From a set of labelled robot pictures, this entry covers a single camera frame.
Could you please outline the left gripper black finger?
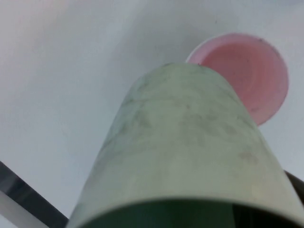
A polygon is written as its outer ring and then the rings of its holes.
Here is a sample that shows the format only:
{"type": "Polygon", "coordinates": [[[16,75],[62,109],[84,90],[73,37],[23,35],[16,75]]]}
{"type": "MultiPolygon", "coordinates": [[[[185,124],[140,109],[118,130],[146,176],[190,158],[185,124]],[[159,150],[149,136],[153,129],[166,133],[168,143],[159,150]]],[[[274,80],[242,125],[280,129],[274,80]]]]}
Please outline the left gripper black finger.
{"type": "Polygon", "coordinates": [[[284,198],[286,207],[292,211],[304,211],[304,182],[291,173],[285,172],[284,198]]]}

